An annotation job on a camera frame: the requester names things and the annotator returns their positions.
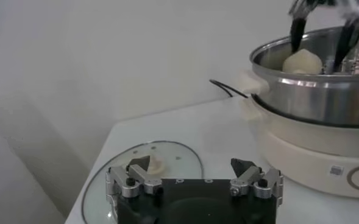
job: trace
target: pot handle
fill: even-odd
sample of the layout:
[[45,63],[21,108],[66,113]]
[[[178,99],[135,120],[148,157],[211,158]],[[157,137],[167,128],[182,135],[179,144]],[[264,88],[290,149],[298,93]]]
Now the pot handle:
[[246,70],[241,75],[239,90],[245,94],[261,94],[269,91],[269,83],[257,76],[253,71]]
[[252,99],[241,100],[240,105],[247,122],[265,121],[267,119],[267,116],[254,105]]

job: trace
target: stainless steel pot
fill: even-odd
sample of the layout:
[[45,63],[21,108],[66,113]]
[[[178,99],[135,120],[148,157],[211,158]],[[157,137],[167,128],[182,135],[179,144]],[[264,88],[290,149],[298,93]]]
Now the stainless steel pot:
[[251,53],[252,70],[265,82],[246,79],[245,93],[279,115],[335,127],[359,128],[359,42],[343,61],[340,72],[329,74],[341,27],[306,33],[301,48],[318,55],[323,74],[288,74],[281,71],[290,56],[289,37],[265,44]]

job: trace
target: metal bracket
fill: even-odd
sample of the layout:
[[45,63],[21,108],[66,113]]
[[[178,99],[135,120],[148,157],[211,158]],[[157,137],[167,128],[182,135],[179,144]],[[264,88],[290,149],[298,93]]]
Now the metal bracket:
[[124,198],[134,198],[140,194],[140,183],[128,176],[122,167],[111,167],[108,171],[110,185],[107,193],[121,194]]
[[234,197],[246,195],[253,182],[261,178],[259,167],[251,166],[240,177],[230,180],[230,194]]
[[128,174],[144,186],[144,191],[147,194],[155,195],[162,188],[161,179],[154,178],[137,164],[129,167]]
[[277,169],[270,169],[266,175],[254,184],[255,196],[258,198],[271,198],[275,196],[278,204],[282,204],[283,176]]

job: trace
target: robotic claw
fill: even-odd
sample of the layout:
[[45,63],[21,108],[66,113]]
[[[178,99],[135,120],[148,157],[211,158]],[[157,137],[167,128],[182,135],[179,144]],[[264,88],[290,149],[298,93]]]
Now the robotic claw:
[[290,29],[292,53],[300,47],[309,13],[322,5],[338,8],[341,17],[346,20],[333,64],[333,72],[337,72],[345,56],[359,40],[359,0],[294,0],[289,11],[293,18]]

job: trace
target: white table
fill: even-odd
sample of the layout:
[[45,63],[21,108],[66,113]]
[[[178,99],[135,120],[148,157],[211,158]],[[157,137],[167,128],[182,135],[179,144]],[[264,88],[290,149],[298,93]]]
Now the white table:
[[[242,118],[240,102],[240,98],[234,97],[116,124],[66,224],[84,223],[81,216],[82,194],[99,168],[110,158],[140,143],[169,140],[191,147],[203,162],[205,178],[233,178],[230,159],[234,157],[252,160],[268,169],[269,165],[256,151],[249,126]],[[277,223],[359,223],[359,200],[323,194],[291,180],[285,180],[283,197]]]

